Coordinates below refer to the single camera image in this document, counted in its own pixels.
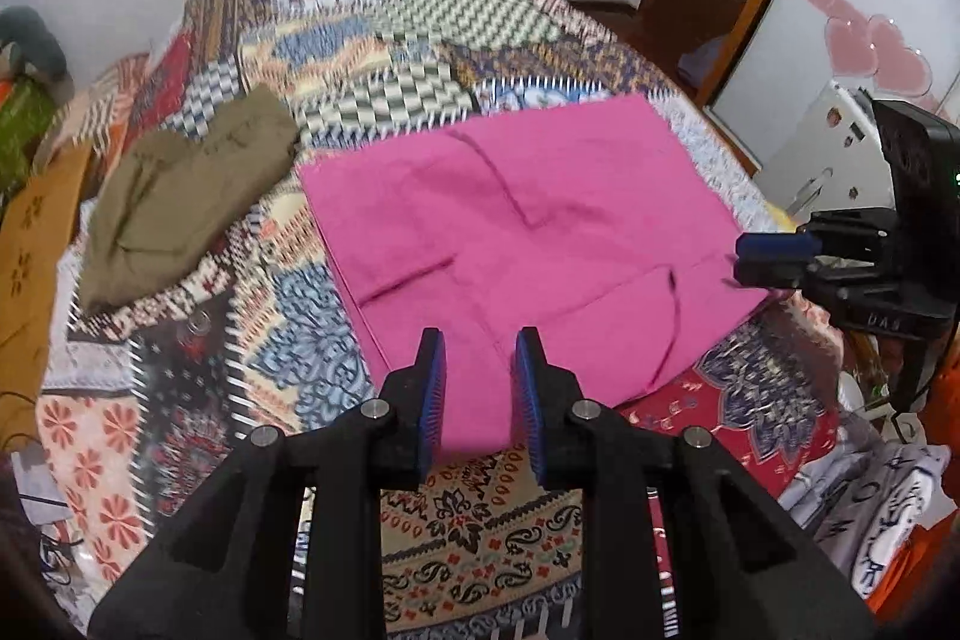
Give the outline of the white device box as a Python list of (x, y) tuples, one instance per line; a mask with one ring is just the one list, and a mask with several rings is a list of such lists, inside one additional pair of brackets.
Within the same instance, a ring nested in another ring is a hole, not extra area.
[(864, 89), (828, 81), (788, 143), (755, 174), (763, 197), (796, 223), (814, 211), (892, 208), (892, 174), (867, 104)]

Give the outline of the green storage bag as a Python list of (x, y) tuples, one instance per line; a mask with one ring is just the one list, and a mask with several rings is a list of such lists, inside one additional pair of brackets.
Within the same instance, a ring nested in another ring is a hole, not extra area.
[(37, 146), (52, 124), (55, 104), (44, 86), (20, 76), (2, 83), (2, 197), (11, 198), (31, 174)]

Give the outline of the olive green pants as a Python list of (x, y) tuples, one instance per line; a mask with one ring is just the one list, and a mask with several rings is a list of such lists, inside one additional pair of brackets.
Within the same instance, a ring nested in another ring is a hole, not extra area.
[(122, 307), (192, 273), (293, 165), (298, 125), (259, 86), (215, 110), (200, 140), (155, 128), (130, 146), (89, 218), (78, 304)]

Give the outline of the white sliding wardrobe door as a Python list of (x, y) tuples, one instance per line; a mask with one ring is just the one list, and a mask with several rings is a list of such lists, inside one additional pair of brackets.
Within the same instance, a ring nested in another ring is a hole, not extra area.
[(711, 113), (765, 164), (828, 83), (958, 112), (958, 0), (770, 0)]

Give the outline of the pink pants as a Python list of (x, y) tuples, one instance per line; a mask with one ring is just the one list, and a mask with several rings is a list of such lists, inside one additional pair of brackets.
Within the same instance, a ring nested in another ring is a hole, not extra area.
[(656, 392), (754, 313), (731, 209), (643, 96), (505, 112), (320, 158), (299, 172), (376, 378), (446, 340), (439, 452), (516, 442), (511, 361), (551, 362), (617, 406)]

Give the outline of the patchwork patterned bedspread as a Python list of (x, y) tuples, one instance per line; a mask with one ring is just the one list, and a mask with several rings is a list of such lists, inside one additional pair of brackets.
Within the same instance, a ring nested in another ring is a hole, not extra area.
[(88, 312), (88, 237), (57, 265), (37, 422), (70, 509), (73, 570), (55, 592), (86, 627), (149, 538), (257, 424), (299, 434), (373, 393), (427, 325), (449, 341), (439, 470), (389, 494), (387, 627), (402, 638), (555, 637), (578, 596), (573, 498), (535, 486), (506, 432), (514, 321), (467, 314), (477, 286), (430, 304), (421, 271), (502, 259), (455, 227), (498, 161), (545, 128), (508, 113), (630, 97), (646, 143), (644, 209), (669, 221), (651, 259), (615, 276), (646, 359), (615, 390), (635, 424), (704, 425), (781, 492), (833, 450), (815, 388), (838, 335), (800, 299), (722, 282), (734, 229), (775, 224), (677, 86), (565, 0), (187, 0), (158, 65), (122, 60), (65, 112), (55, 149), (91, 142), (107, 170), (150, 128), (200, 140), (256, 86), (295, 111), (312, 179), (286, 175), (187, 275)]

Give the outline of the white printed cloth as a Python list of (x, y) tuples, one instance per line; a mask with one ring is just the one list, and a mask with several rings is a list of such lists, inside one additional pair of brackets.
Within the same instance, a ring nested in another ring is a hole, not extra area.
[(885, 440), (870, 422), (846, 413), (835, 447), (800, 468), (779, 505), (853, 590), (871, 598), (942, 492), (951, 458), (946, 445)]

